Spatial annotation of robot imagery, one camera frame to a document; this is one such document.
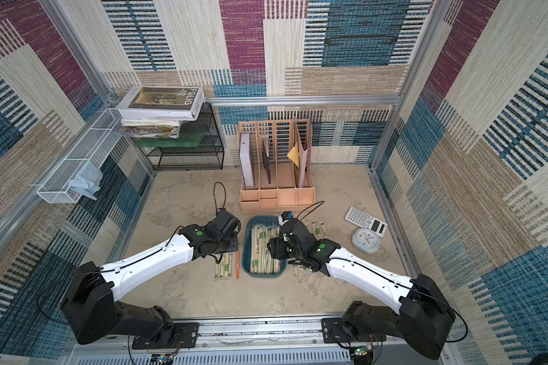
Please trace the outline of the chopsticks green label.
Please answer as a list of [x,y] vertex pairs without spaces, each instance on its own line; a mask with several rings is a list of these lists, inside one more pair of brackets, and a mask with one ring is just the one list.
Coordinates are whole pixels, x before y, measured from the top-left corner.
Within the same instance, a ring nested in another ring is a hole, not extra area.
[[321,238],[319,223],[316,223],[316,222],[311,223],[311,232],[315,236],[316,240],[319,240]]

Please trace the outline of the teal plastic storage box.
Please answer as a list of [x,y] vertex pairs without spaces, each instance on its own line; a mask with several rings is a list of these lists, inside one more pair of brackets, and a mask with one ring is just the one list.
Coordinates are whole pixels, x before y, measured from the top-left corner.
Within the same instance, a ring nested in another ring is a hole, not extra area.
[[242,269],[254,278],[277,278],[285,270],[285,260],[274,259],[266,245],[280,237],[278,217],[256,216],[249,220],[242,252]]

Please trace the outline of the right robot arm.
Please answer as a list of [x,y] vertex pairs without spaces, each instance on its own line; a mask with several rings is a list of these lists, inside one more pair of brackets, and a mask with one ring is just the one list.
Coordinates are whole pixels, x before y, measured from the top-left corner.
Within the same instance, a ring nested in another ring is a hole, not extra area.
[[458,315],[431,278],[388,272],[339,243],[318,240],[290,211],[279,216],[279,223],[280,236],[267,244],[274,259],[345,281],[382,302],[380,307],[353,302],[342,317],[347,336],[394,336],[422,356],[439,359]]

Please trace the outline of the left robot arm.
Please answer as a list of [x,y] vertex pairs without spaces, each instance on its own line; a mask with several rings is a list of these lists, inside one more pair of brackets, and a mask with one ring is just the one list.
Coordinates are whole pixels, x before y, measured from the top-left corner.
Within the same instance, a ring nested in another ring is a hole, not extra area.
[[126,304],[123,297],[146,281],[198,258],[237,251],[241,222],[224,208],[206,225],[176,229],[166,241],[129,258],[81,265],[62,298],[61,310],[80,345],[107,335],[129,335],[160,348],[173,347],[177,330],[159,306]]

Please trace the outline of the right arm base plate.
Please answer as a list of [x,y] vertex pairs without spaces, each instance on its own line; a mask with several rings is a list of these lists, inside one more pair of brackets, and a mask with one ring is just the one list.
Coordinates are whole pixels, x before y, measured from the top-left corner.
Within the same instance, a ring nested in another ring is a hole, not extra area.
[[352,345],[355,343],[370,342],[378,345],[387,340],[387,336],[379,332],[371,332],[369,328],[362,326],[354,319],[345,319],[341,317],[327,317],[321,319],[321,328],[326,344]]

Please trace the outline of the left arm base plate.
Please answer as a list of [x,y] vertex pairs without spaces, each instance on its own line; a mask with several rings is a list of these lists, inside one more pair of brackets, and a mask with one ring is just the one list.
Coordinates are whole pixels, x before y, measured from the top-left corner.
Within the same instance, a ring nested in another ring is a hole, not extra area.
[[178,322],[166,325],[151,339],[138,337],[132,341],[132,350],[190,349],[196,346],[198,322]]

